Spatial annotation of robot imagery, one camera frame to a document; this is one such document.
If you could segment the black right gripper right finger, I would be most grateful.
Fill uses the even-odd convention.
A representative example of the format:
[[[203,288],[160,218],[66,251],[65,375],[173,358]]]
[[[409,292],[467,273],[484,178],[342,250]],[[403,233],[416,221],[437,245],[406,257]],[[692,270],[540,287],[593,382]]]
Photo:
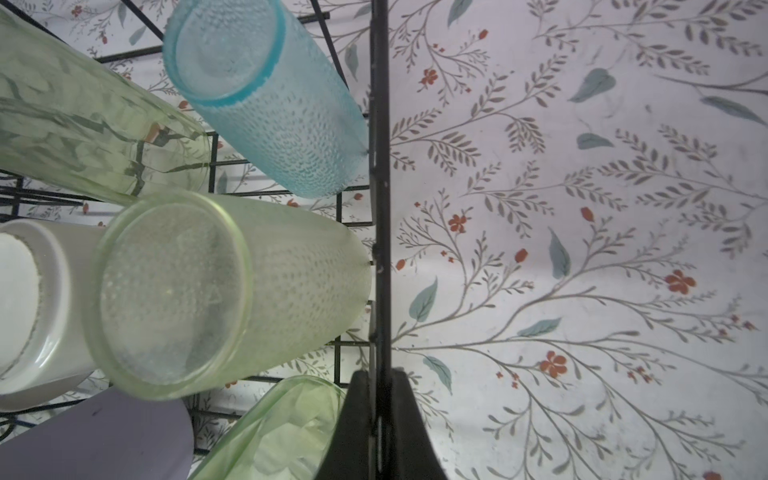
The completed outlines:
[[[392,370],[385,479],[446,480],[406,373]]]

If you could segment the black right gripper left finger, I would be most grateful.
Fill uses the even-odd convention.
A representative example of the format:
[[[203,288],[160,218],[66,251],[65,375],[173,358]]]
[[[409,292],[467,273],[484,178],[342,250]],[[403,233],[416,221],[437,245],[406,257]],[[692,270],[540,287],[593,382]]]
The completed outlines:
[[[368,480],[372,405],[366,371],[352,375],[336,429],[316,480]]]

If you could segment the black wire dish rack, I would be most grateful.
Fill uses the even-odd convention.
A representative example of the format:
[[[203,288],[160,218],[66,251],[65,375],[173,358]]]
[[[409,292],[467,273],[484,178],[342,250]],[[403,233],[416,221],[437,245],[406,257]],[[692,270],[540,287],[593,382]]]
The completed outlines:
[[[344,223],[349,227],[376,227],[376,242],[372,246],[372,265],[375,267],[376,298],[368,303],[371,306],[369,320],[369,339],[344,343],[336,339],[334,347],[335,367],[339,367],[342,346],[368,346],[369,366],[366,371],[370,378],[370,398],[372,405],[372,434],[370,442],[370,478],[385,479],[384,462],[389,446],[386,421],[389,416],[389,389],[391,378],[391,276],[389,273],[390,248],[390,163],[389,140],[384,140],[384,133],[389,132],[389,60],[388,60],[388,1],[370,1],[372,8],[369,34],[371,58],[371,93],[369,112],[363,116],[369,119],[369,184],[363,186],[370,190],[372,220],[370,222]],[[92,198],[66,193],[47,192],[25,189],[24,177],[1,169],[1,181],[15,180],[17,186],[1,186],[1,207],[10,206],[12,213],[1,213],[1,221],[22,218],[18,215],[21,204],[40,200],[43,204],[65,205],[74,200],[92,200]],[[340,372],[336,368],[334,375]],[[19,415],[37,412],[52,412],[81,403],[84,400],[72,400],[50,405],[41,405],[25,410],[1,412],[1,442],[10,437],[16,427],[30,430],[35,424],[20,420]]]

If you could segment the short green glass cup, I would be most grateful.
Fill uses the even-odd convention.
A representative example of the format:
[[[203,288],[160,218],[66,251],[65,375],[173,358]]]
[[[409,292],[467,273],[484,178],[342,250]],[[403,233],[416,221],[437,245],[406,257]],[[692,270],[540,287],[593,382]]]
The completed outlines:
[[[272,387],[212,449],[193,479],[313,479],[328,451],[345,391],[301,375]]]

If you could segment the pale frosted green cup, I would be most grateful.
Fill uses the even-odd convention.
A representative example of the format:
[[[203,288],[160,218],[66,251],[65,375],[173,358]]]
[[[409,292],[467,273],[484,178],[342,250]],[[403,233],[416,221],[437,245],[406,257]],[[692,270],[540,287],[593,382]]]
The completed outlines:
[[[341,223],[284,205],[168,191],[120,212],[95,252],[83,332],[140,399],[177,399],[323,347],[363,313],[369,253]]]

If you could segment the lavender plastic cup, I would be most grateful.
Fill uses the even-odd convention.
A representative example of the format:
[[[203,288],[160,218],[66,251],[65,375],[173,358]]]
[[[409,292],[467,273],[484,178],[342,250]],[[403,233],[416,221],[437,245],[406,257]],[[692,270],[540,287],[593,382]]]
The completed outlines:
[[[1,444],[3,479],[185,479],[194,435],[181,400],[115,387]]]

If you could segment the red and cream mug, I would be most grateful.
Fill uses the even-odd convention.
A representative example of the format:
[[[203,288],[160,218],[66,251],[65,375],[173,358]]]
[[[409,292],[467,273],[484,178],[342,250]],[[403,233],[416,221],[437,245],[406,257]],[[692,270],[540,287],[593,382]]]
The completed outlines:
[[[95,370],[82,319],[101,227],[17,219],[1,226],[1,410],[42,405]]]

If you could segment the teal textured glass cup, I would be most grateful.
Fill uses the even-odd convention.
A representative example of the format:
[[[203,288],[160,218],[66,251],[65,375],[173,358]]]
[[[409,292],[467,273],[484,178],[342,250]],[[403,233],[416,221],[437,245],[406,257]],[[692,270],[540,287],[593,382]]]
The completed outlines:
[[[280,1],[181,1],[163,41],[169,79],[214,130],[279,185],[322,198],[368,156],[361,109]]]

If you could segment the tall green glass tumbler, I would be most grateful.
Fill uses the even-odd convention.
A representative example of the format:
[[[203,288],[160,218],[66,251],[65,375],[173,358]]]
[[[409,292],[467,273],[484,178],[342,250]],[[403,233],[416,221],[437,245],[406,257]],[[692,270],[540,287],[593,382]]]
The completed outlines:
[[[152,93],[1,14],[1,167],[119,205],[207,179],[204,128]]]

